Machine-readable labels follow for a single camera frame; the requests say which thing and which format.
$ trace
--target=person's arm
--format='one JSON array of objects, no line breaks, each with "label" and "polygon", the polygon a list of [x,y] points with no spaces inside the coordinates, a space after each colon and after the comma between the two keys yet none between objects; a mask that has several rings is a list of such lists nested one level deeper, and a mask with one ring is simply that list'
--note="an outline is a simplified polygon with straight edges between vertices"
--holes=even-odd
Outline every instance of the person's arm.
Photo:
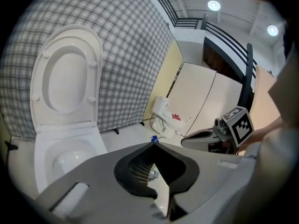
[{"label": "person's arm", "polygon": [[281,128],[282,126],[283,121],[281,117],[279,117],[265,128],[255,130],[251,136],[239,147],[238,152],[246,150],[250,144],[262,141],[266,134],[274,129]]}]

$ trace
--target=railing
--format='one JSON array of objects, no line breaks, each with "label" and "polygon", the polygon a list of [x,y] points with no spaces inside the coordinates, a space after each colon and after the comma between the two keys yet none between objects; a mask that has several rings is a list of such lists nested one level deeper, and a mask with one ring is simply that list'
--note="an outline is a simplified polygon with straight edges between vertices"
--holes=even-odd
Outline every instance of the railing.
[{"label": "railing", "polygon": [[221,28],[209,23],[208,21],[206,22],[206,30],[223,41],[227,46],[229,46],[247,66],[247,61],[245,59],[247,59],[248,50],[246,50],[235,38],[233,38],[230,34],[222,30]]},{"label": "railing", "polygon": [[165,12],[167,13],[168,17],[170,18],[173,26],[175,27],[178,21],[178,15],[174,10],[173,6],[169,2],[169,0],[158,0],[161,6],[164,8]]},{"label": "railing", "polygon": [[246,65],[245,75],[243,75],[241,70],[238,71],[238,73],[241,73],[242,76],[242,90],[241,90],[238,105],[244,107],[247,103],[248,98],[250,97],[250,93],[252,92],[252,88],[251,88],[252,76],[256,78],[256,75],[253,72],[253,70],[256,71],[256,68],[253,64],[257,65],[257,63],[253,59],[252,45],[248,43],[247,49],[245,49],[230,34],[220,29],[219,27],[215,26],[214,24],[208,22],[207,14],[204,14],[203,18],[179,18],[169,0],[158,0],[158,1],[160,2],[162,7],[168,14],[174,27],[181,27],[181,28],[186,27],[186,28],[198,29],[198,23],[199,21],[202,21],[200,26],[201,30],[206,30],[209,33],[213,34],[218,39],[220,39],[228,47],[230,47],[244,62],[244,64]]},{"label": "railing", "polygon": [[174,26],[197,29],[200,20],[202,18],[179,18]]}]

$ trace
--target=white floor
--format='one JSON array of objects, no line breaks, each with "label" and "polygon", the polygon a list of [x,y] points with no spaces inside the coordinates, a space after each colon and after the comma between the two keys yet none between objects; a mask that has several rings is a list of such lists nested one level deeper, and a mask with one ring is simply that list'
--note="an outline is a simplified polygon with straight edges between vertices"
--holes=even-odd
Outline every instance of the white floor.
[{"label": "white floor", "polygon": [[[119,129],[120,134],[114,131],[102,132],[101,136],[108,152],[116,151],[132,145],[150,142],[153,135],[157,135],[151,128],[149,120],[145,126],[133,124]],[[159,139],[160,142],[180,145],[183,136],[173,135],[171,140]],[[10,152],[9,173],[16,187],[33,199],[38,196],[34,175],[34,140],[12,138],[12,143],[19,147]]]}]

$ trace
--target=toilet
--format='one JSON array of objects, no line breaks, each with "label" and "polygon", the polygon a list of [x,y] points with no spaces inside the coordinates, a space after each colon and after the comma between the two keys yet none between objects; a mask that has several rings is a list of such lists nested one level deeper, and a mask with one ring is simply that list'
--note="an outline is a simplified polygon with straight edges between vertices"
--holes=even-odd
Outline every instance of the toilet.
[{"label": "toilet", "polygon": [[90,28],[68,25],[40,49],[30,87],[38,192],[85,160],[107,153],[97,127],[102,45]]},{"label": "toilet", "polygon": [[155,100],[152,112],[155,114],[154,122],[151,123],[151,128],[158,133],[161,138],[171,139],[176,133],[185,126],[186,122],[179,115],[168,111],[168,98],[158,96]]}]

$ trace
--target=checkered fabric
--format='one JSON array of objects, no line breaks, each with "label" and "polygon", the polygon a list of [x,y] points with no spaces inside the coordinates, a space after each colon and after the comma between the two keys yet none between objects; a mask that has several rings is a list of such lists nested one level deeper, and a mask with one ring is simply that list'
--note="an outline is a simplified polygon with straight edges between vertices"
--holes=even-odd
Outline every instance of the checkered fabric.
[{"label": "checkered fabric", "polygon": [[35,138],[30,81],[39,49],[58,28],[82,24],[103,44],[100,131],[142,121],[173,36],[150,0],[34,0],[0,61],[0,105],[13,136]]}]

